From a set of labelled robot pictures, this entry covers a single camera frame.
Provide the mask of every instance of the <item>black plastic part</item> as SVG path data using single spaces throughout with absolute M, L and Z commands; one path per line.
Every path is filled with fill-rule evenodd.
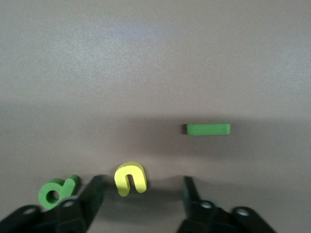
M 248 207 L 236 207 L 230 214 L 201 200 L 191 177 L 184 178 L 184 206 L 187 219 L 177 233 L 276 233 Z
M 36 205 L 23 206 L 0 222 L 0 233 L 85 233 L 104 198 L 103 176 L 95 176 L 80 196 L 63 200 L 41 212 Z

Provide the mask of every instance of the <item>yellow foam piece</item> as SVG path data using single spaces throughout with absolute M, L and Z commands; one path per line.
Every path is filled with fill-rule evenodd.
M 144 193 L 147 190 L 147 180 L 144 168 L 139 163 L 125 163 L 118 167 L 115 173 L 115 183 L 118 193 L 122 197 L 126 197 L 130 192 L 131 186 L 128 175 L 133 176 L 136 191 Z

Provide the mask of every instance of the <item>green rectangular block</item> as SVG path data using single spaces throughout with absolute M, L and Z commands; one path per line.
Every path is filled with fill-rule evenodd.
M 230 124 L 187 124 L 187 134 L 192 136 L 230 134 Z

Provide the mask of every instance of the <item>gray table surface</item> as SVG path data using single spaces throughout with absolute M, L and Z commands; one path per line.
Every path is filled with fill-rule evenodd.
M 113 178 L 91 233 L 171 233 L 182 177 L 277 232 L 311 229 L 311 1 L 0 1 L 0 218 L 51 178 Z M 181 125 L 229 122 L 228 136 Z

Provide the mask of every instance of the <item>green foam piece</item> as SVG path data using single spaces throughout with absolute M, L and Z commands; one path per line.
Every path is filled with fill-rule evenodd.
M 50 210 L 57 206 L 62 199 L 70 197 L 78 184 L 79 177 L 77 175 L 71 175 L 65 181 L 57 178 L 52 179 L 41 187 L 38 193 L 39 202 L 44 208 Z M 58 199 L 53 197 L 53 191 L 58 193 Z
M 230 124 L 187 124 L 187 134 L 192 136 L 230 134 Z

